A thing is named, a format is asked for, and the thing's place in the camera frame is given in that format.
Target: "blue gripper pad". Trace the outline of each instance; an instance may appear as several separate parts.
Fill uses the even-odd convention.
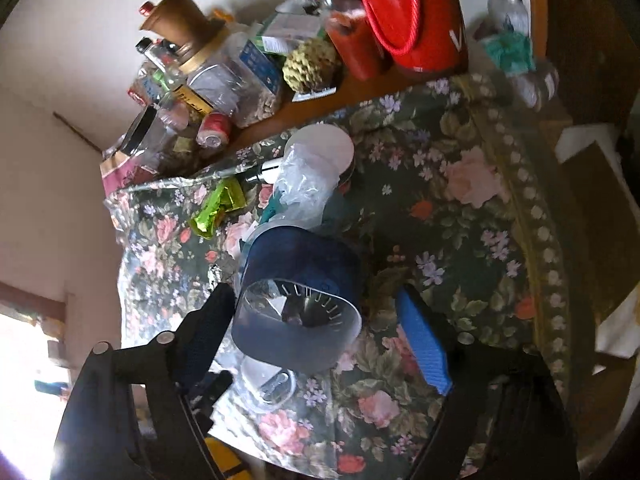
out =
[[[447,395],[453,386],[447,367],[447,353],[404,288],[396,297],[396,312],[422,376],[439,394]]]

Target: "teal cloth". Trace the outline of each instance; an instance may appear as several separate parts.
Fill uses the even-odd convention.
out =
[[[501,32],[482,42],[494,64],[507,75],[519,75],[536,69],[531,39],[519,32]]]

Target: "blue label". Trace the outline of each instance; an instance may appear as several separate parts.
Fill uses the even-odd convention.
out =
[[[240,61],[253,72],[269,91],[276,95],[282,83],[282,74],[276,66],[251,42],[246,42],[240,53]]]

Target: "custard apple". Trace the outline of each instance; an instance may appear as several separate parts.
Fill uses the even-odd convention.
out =
[[[320,38],[306,40],[287,56],[282,67],[284,81],[303,94],[329,88],[340,58],[335,47]]]

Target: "floral tablecloth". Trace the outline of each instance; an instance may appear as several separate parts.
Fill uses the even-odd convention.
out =
[[[449,317],[461,342],[517,348],[535,332],[556,386],[566,393],[562,253],[534,168],[499,103],[487,76],[468,75],[324,118],[347,131],[356,147],[356,171],[325,216],[366,255],[364,328],[334,369],[298,375],[294,397],[274,413],[253,412],[232,387],[216,405],[214,436],[311,476],[404,477],[444,400],[424,382],[396,323],[392,295],[406,281]],[[281,155],[291,133],[241,150],[192,179],[110,196],[125,247],[118,281],[124,347],[174,330],[219,282],[232,281],[239,239],[260,216],[271,187],[245,187],[247,208],[212,240],[193,234],[187,220],[220,178]],[[214,368],[237,373],[241,359],[227,333]],[[481,464],[496,402],[497,395],[490,396],[462,475]]]

